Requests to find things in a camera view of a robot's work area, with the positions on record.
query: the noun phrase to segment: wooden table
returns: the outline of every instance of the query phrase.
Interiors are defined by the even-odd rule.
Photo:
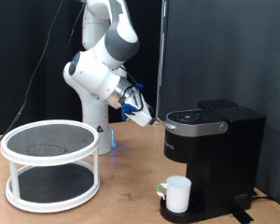
[[[142,128],[133,122],[113,123],[110,127],[115,130],[117,146],[100,156],[98,193],[87,203],[56,214],[27,213],[9,205],[5,197],[10,176],[8,160],[0,152],[0,223],[168,223],[160,215],[161,198],[156,187],[170,175],[185,175],[186,164],[164,156],[164,127]],[[92,156],[85,161],[92,163]],[[246,212],[255,224],[280,223],[280,205],[273,201],[257,200]],[[200,223],[239,224],[232,215]]]

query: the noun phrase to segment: coffee maker lid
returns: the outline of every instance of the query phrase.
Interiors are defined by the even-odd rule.
[[[162,123],[166,131],[185,137],[225,133],[228,119],[211,110],[187,110],[167,114]]]

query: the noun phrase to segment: black mesh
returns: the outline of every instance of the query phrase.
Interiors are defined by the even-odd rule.
[[[35,167],[19,175],[21,199],[57,203],[76,198],[93,186],[93,173],[77,164]]]
[[[84,128],[50,124],[16,133],[8,140],[7,147],[22,155],[51,157],[78,151],[93,139],[93,134]]]

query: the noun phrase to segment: coffee maker control panel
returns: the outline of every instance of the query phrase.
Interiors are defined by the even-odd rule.
[[[226,121],[226,118],[211,110],[188,110],[167,115],[168,120],[181,124],[205,124]]]

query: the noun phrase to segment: blue light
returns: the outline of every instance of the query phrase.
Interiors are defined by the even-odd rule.
[[[116,142],[114,142],[114,129],[111,129],[112,132],[112,147],[116,146]]]

